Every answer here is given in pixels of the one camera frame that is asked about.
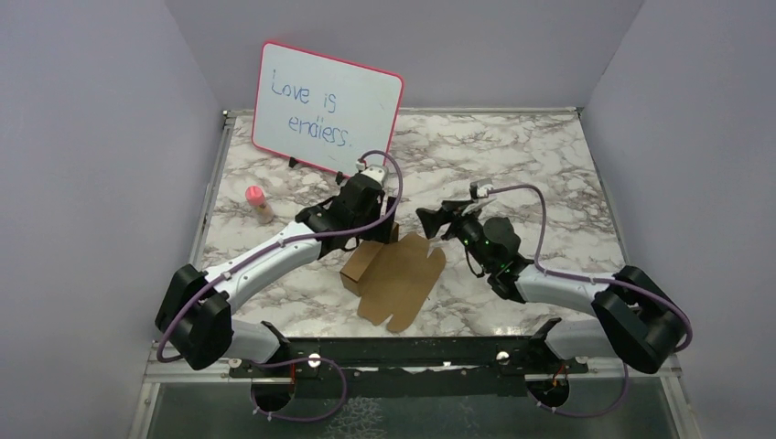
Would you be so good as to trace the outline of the brown cardboard box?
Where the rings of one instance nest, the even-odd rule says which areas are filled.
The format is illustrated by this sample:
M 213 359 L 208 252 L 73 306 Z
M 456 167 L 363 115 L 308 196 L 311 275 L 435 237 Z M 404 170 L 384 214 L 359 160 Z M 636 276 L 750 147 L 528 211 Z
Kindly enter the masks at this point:
M 399 334 L 414 323 L 446 264 L 442 249 L 416 232 L 401 235 L 395 223 L 387 243 L 361 242 L 339 277 L 360 298 L 357 316 Z

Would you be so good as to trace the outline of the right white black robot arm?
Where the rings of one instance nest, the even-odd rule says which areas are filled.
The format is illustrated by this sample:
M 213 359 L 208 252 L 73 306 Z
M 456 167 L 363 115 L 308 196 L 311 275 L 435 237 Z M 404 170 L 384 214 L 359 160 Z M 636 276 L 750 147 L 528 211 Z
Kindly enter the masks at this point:
M 616 273 L 564 273 L 544 268 L 519 252 L 521 239 L 504 217 L 480 220 L 474 200 L 445 200 L 438 209 L 416 210 L 425 236 L 457 240 L 475 274 L 500 298 L 521 304 L 556 305 L 584 314 L 558 320 L 533 336 L 530 364 L 549 372 L 564 360 L 618 358 L 653 374 L 692 339 L 687 315 L 641 269 Z

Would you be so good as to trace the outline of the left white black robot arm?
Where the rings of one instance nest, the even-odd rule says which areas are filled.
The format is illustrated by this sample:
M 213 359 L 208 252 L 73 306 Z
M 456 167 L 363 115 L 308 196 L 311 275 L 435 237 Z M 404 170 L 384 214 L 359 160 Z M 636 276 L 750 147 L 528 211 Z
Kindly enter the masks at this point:
M 388 241 L 396 199 L 385 194 L 387 176 L 386 167 L 367 166 L 338 195 L 302 209 L 248 252 L 203 271 L 190 263 L 179 268 L 156 314 L 159 344 L 172 344 L 176 357 L 194 370 L 219 359 L 246 359 L 265 375 L 283 371 L 288 353 L 280 334 L 267 323 L 233 321 L 233 315 L 268 285 L 344 250 L 351 239 Z

